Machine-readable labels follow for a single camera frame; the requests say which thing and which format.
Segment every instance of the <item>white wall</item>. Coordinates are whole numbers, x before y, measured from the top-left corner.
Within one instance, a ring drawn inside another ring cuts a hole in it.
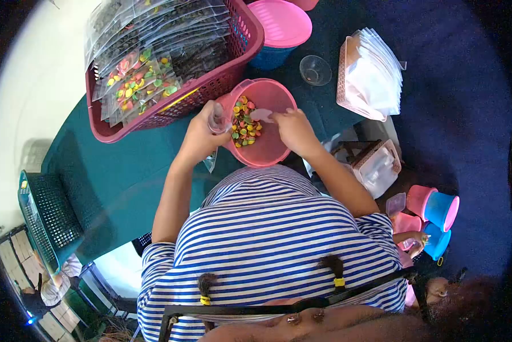
[[[0,235],[23,222],[20,170],[36,171],[33,162],[85,93],[84,28],[100,0],[55,3],[60,9],[41,1],[33,10],[0,71]]]

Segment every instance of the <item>colorful candy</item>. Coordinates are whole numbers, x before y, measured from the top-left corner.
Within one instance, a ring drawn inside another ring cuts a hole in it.
[[[256,141],[256,137],[261,135],[262,126],[259,120],[251,118],[251,112],[255,108],[256,106],[246,96],[239,97],[235,102],[231,137],[237,148],[252,145]]]

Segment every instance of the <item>storage basket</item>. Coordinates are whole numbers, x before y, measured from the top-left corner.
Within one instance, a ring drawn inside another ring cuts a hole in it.
[[[186,82],[180,90],[162,99],[127,127],[121,123],[110,127],[109,123],[101,121],[101,103],[91,99],[97,77],[95,69],[89,68],[85,75],[88,116],[97,140],[113,143],[133,131],[167,126],[203,106],[208,100],[230,92],[242,80],[246,64],[264,45],[264,28],[243,0],[224,0],[224,4],[231,13],[231,34],[226,41],[232,60],[198,79]]]
[[[83,241],[83,231],[58,176],[21,171],[19,204],[31,242],[51,275]]]

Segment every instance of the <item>braided hair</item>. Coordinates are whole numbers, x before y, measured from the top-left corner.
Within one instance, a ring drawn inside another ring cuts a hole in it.
[[[197,285],[199,288],[199,292],[201,293],[201,304],[211,304],[210,291],[212,285],[214,285],[217,278],[218,277],[216,277],[216,275],[212,273],[204,273],[199,277]],[[214,329],[214,322],[203,321],[203,324],[205,325],[206,333]]]
[[[319,268],[329,268],[334,273],[334,293],[344,292],[344,262],[334,254],[321,257],[321,261],[317,265]]]

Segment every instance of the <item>green basket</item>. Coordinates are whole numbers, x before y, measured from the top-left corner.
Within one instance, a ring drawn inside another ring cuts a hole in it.
[[[28,236],[51,275],[83,241],[83,230],[68,202],[58,176],[22,170],[19,204]]]

